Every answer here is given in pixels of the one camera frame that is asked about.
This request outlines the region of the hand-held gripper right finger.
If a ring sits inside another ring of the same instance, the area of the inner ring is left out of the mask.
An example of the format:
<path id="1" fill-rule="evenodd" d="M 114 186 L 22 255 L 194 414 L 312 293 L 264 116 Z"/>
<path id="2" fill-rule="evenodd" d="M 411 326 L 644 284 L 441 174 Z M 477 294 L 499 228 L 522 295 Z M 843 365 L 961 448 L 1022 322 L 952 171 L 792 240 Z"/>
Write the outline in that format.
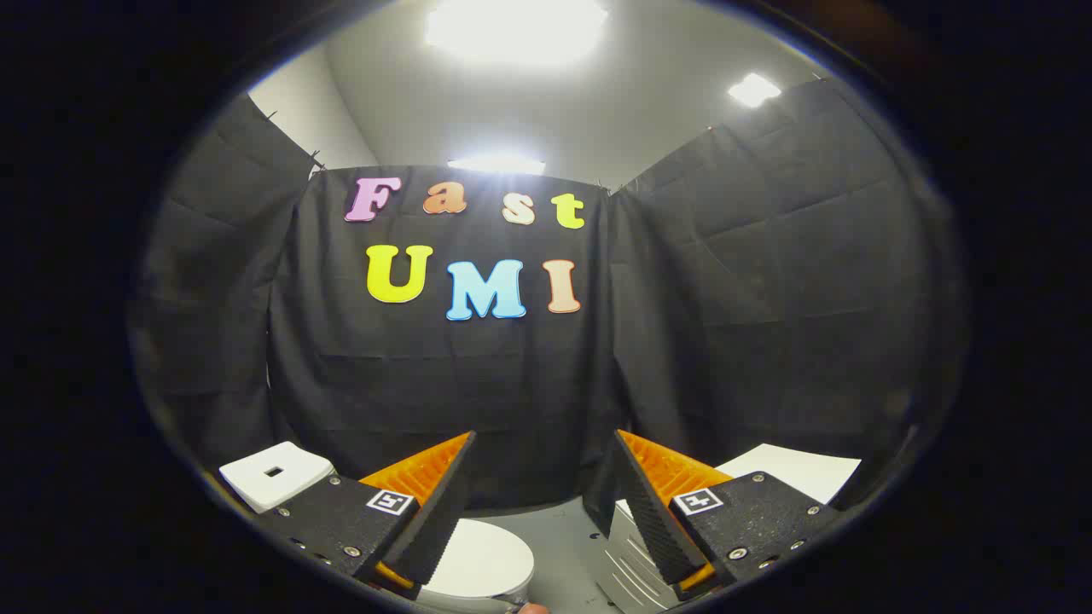
<path id="1" fill-rule="evenodd" d="M 677 595 L 752 582 L 841 518 L 771 472 L 729 477 L 624 429 L 613 433 L 613 467 L 648 555 Z"/>

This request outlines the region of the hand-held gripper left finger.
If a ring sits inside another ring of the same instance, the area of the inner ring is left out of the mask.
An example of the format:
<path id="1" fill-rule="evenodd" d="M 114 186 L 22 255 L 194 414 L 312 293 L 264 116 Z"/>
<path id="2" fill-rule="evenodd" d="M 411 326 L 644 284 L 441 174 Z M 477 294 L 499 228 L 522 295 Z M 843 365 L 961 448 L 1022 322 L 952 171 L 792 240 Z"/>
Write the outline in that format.
<path id="1" fill-rule="evenodd" d="M 467 505 L 476 440 L 468 430 L 366 479 L 320 479 L 253 521 L 356 582 L 422 589 Z"/>

